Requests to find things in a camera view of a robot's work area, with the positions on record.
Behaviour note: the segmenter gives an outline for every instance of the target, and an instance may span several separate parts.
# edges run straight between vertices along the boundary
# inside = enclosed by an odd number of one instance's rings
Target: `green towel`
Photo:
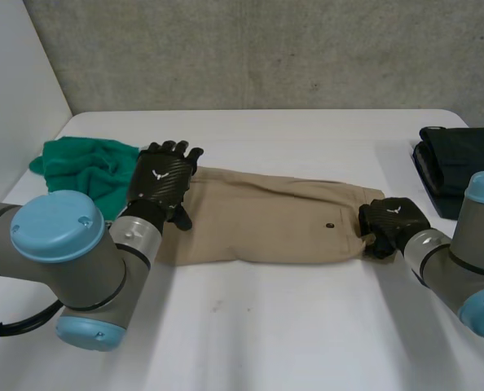
[[[138,148],[114,140],[62,137],[46,142],[29,168],[45,177],[48,191],[85,193],[105,220],[114,220],[125,207],[138,154]]]

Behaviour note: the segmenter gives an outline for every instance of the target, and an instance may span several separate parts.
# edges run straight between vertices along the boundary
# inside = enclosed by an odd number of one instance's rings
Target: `carbon fiber hand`
[[[376,237],[367,250],[380,259],[396,249],[403,251],[413,235],[430,228],[429,220],[408,198],[385,198],[360,206],[359,225],[362,235]]]
[[[183,230],[191,228],[191,220],[181,203],[204,153],[193,148],[184,156],[187,146],[186,141],[165,141],[162,145],[152,143],[141,151],[127,196],[129,203],[144,200],[156,204],[165,212],[166,221],[175,222]]]

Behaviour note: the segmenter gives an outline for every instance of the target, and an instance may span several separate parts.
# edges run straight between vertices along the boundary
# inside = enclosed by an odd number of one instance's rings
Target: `khaki pants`
[[[193,229],[165,224],[157,260],[326,263],[357,257],[358,208],[381,191],[200,167],[184,197]]]

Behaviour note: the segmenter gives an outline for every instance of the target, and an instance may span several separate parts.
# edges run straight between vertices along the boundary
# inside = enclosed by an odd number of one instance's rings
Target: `logo on robotic hand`
[[[162,178],[165,178],[169,175],[169,173],[166,174],[158,174],[154,169],[152,170],[153,175],[155,176],[157,181],[160,181]]]
[[[393,209],[393,210],[387,209],[387,212],[399,214],[400,210],[402,210],[401,205],[397,209]]]

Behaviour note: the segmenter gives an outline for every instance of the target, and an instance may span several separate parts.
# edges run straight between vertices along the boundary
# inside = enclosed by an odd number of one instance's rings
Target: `concrete wall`
[[[445,108],[484,125],[484,0],[25,0],[72,110]]]

